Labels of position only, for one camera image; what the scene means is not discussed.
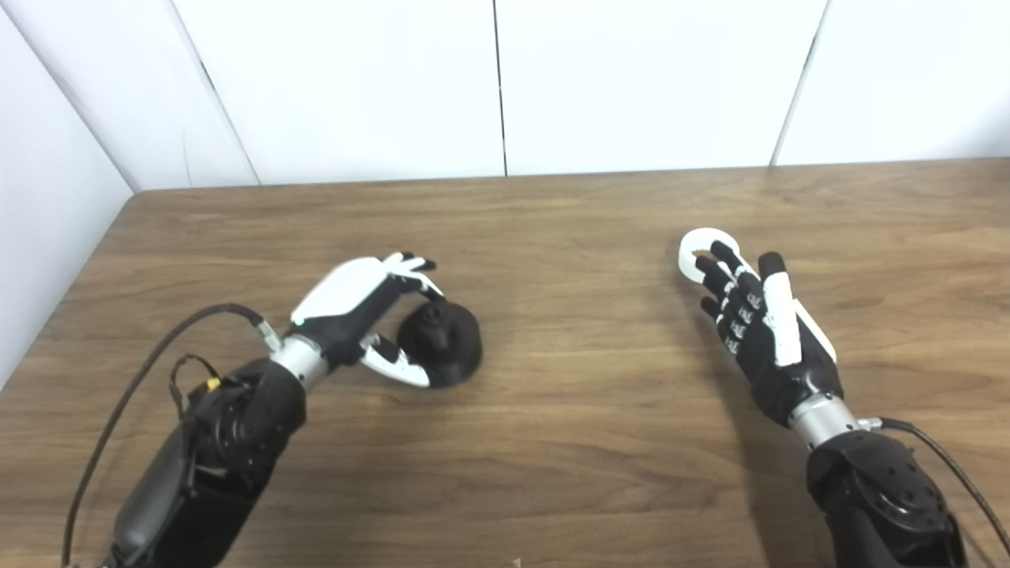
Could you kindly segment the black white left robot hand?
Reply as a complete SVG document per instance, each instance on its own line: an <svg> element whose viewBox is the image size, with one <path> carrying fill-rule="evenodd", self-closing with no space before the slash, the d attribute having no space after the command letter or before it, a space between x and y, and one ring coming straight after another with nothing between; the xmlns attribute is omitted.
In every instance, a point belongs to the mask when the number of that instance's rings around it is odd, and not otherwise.
<svg viewBox="0 0 1010 568"><path fill-rule="evenodd" d="M364 364L390 379L419 388L437 388L439 380L374 326L399 299L418 293L442 301L443 291L427 273L436 263L411 252L380 259L361 256L338 265L310 290L290 316L289 341L310 346L324 364L311 371L317 379L340 367Z"/></svg>

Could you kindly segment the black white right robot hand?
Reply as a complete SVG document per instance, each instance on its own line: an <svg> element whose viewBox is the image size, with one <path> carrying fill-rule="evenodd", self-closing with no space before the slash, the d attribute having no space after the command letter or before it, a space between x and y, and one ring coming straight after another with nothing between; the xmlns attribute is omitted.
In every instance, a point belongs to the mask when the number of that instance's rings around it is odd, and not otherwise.
<svg viewBox="0 0 1010 568"><path fill-rule="evenodd" d="M694 266L709 291L702 310L742 370L751 398L766 417L787 427L790 414L807 399L844 396L836 360L801 319L778 252L762 254L754 272L728 244L716 240L709 256L697 256Z"/></svg>

